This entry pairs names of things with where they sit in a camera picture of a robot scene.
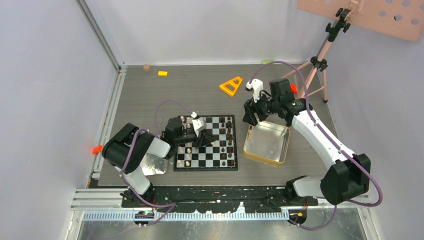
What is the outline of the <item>orange block on rail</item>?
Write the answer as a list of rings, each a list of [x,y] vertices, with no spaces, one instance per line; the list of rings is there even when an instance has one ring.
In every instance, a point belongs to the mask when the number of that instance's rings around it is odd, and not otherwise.
[[[103,146],[100,144],[96,147],[94,147],[91,151],[92,154],[96,155],[102,152]]]

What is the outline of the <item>gold square metal tin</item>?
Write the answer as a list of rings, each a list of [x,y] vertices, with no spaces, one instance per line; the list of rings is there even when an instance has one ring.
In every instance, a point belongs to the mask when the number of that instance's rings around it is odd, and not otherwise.
[[[287,155],[290,129],[267,121],[250,125],[243,145],[243,155],[274,167],[281,166]]]

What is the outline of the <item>pink perforated board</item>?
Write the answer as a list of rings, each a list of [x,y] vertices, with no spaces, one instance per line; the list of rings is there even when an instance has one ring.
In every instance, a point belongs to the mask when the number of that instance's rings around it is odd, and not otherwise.
[[[298,0],[297,8],[334,20],[340,8],[348,9],[351,25],[411,42],[424,34],[422,0]]]

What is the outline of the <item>red block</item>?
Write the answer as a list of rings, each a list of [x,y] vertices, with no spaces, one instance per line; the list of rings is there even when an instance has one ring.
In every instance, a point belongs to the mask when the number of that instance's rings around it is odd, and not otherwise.
[[[290,85],[290,90],[293,92],[294,95],[298,94],[298,88],[295,84]]]

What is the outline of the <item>small yellow block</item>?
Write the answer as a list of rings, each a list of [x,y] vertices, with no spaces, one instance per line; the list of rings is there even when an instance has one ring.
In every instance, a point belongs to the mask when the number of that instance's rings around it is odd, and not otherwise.
[[[167,77],[168,72],[167,71],[158,71],[157,75],[160,76],[160,77]]]

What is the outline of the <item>pink tripod stand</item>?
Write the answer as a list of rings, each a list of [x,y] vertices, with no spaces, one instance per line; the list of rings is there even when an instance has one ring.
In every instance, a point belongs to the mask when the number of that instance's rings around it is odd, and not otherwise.
[[[299,66],[297,69],[300,71],[302,68],[307,67],[308,65],[312,66],[312,69],[310,70],[307,78],[305,79],[303,83],[303,88],[298,88],[297,92],[297,98],[307,98],[313,94],[318,93],[319,91],[323,91],[323,102],[326,104],[328,102],[328,92],[327,92],[327,74],[326,74],[326,68],[328,67],[327,61],[324,59],[325,55],[327,54],[328,50],[330,49],[332,45],[332,41],[328,41],[328,39],[335,39],[332,37],[332,22],[329,22],[325,28],[325,32],[327,34],[326,39],[318,53],[317,56],[313,56],[309,62],[305,62],[301,66]],[[308,88],[315,77],[315,75],[318,74],[318,72],[322,73],[322,86],[318,88],[317,90],[313,92],[309,92]]]

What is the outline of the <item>dark chess piece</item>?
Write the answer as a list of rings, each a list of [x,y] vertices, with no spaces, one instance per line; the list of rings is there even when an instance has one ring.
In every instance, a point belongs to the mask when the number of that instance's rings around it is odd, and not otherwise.
[[[226,134],[226,139],[227,139],[227,140],[230,140],[230,139],[231,139],[231,137],[232,137],[231,132],[232,132],[231,128],[228,128],[228,129],[227,129],[227,134]]]

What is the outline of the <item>black and white chessboard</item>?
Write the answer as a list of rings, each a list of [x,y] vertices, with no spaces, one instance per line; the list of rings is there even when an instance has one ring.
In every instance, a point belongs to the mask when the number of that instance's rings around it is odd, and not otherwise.
[[[206,130],[212,130],[215,142],[196,148],[191,143],[179,146],[173,158],[175,172],[237,171],[236,120],[233,114],[204,115]],[[227,129],[231,138],[227,140]]]

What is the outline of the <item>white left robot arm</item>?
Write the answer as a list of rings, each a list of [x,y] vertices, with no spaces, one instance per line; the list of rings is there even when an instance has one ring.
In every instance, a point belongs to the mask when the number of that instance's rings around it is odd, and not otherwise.
[[[127,123],[103,147],[101,155],[123,178],[134,192],[134,200],[141,207],[153,202],[149,190],[151,182],[143,173],[141,163],[148,157],[168,160],[177,153],[180,145],[192,144],[196,149],[218,140],[206,129],[204,117],[195,116],[191,122],[183,123],[179,117],[168,120],[160,136]]]

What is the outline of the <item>silver tin lid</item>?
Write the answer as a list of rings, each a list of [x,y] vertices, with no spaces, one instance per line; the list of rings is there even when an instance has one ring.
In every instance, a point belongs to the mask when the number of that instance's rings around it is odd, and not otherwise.
[[[147,152],[140,165],[145,176],[163,175],[168,169],[168,160]]]

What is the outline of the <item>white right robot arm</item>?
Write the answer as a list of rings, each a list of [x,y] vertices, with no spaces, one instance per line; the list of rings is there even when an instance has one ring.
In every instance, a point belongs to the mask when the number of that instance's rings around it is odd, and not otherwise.
[[[300,176],[286,182],[285,198],[299,205],[305,197],[326,199],[332,205],[349,201],[368,192],[371,161],[342,144],[322,123],[305,98],[295,98],[293,85],[286,78],[269,82],[253,79],[245,89],[252,93],[243,107],[243,122],[255,127],[270,115],[277,115],[298,131],[318,153],[327,168],[322,178]]]

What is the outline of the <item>yellow triangle toy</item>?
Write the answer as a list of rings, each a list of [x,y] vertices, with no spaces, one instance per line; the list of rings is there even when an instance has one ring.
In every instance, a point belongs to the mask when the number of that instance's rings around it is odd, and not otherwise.
[[[241,86],[243,79],[240,76],[236,76],[222,84],[219,85],[219,89],[229,95],[230,97],[234,97],[237,90]]]

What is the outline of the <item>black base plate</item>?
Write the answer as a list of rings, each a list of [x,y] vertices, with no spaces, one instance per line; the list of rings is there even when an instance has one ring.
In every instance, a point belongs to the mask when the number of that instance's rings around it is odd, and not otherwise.
[[[291,197],[284,186],[155,186],[150,187],[142,198],[160,213],[175,207],[171,212],[205,214],[212,212],[234,213],[243,207],[247,213],[276,213],[281,207],[314,207],[318,200],[313,197]]]

